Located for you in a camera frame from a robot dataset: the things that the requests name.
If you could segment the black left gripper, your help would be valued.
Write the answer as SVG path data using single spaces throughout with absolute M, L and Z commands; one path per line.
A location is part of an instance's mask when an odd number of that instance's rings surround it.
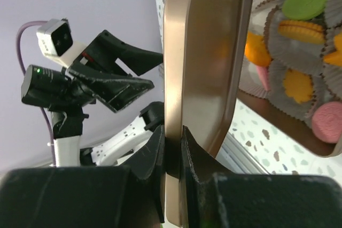
M 21 101 L 49 111 L 64 111 L 95 104 L 97 99 L 117 113 L 154 88 L 150 80 L 126 76 L 116 63 L 118 59 L 136 75 L 163 63 L 161 53 L 129 45 L 104 30 L 82 51 L 80 63 L 67 69 L 73 78 L 29 65 L 21 85 Z

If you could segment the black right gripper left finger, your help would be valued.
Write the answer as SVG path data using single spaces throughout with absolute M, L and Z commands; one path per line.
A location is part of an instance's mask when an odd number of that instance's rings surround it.
M 1 227 L 159 227 L 165 128 L 115 167 L 30 168 L 1 181 Z

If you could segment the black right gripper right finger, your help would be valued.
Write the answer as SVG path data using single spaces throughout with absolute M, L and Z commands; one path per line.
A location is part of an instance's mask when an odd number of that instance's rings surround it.
M 341 187 L 331 178 L 236 174 L 183 128 L 184 227 L 341 227 Z

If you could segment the gold tin lid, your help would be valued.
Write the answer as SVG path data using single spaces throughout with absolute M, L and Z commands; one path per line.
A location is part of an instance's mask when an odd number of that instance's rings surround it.
M 253 0 L 166 0 L 166 217 L 185 225 L 180 152 L 184 128 L 216 156 L 231 125 Z

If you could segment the pink round cookie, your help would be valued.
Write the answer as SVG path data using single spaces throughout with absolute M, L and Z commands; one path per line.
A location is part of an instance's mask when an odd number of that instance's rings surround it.
M 270 91 L 268 68 L 263 66 L 256 66 L 256 71 L 263 89 L 265 91 Z
M 332 101 L 320 106 L 312 116 L 312 131 L 325 143 L 337 143 L 341 136 L 341 102 Z

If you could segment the orange maple leaf cookie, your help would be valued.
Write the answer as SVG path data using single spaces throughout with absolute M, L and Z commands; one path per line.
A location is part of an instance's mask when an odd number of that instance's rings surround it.
M 251 63 L 268 67 L 271 63 L 271 56 L 266 48 L 263 36 L 248 31 L 245 44 L 245 57 Z
M 288 69 L 285 72 L 283 87 L 285 94 L 298 104 L 310 101 L 313 96 L 312 78 L 298 70 Z

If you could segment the orange fish cookie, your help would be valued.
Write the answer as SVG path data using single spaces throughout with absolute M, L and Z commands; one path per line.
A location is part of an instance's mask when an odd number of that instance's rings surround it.
M 342 66 L 341 47 L 337 47 L 336 51 L 331 52 L 323 57 L 325 63 L 335 66 Z

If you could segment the yellow sandwich cookie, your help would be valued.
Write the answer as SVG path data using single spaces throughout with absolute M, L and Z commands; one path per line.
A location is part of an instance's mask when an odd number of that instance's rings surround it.
M 323 44 L 325 42 L 323 26 L 313 22 L 283 20 L 279 23 L 277 31 L 283 37 L 304 43 Z

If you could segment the green round cookie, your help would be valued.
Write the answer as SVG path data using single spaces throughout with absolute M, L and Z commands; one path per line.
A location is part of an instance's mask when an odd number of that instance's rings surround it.
M 323 13 L 327 0 L 285 0 L 283 14 L 292 20 L 310 20 Z

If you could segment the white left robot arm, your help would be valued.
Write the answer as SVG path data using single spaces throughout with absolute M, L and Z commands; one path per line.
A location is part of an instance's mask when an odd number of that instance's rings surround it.
M 56 166 L 111 166 L 139 149 L 162 122 L 162 103 L 153 102 L 132 121 L 108 124 L 109 132 L 82 147 L 88 104 L 102 103 L 117 113 L 154 88 L 142 75 L 162 63 L 162 54 L 131 46 L 102 31 L 89 45 L 68 43 L 58 49 L 60 71 L 27 67 L 21 101 L 51 114 Z

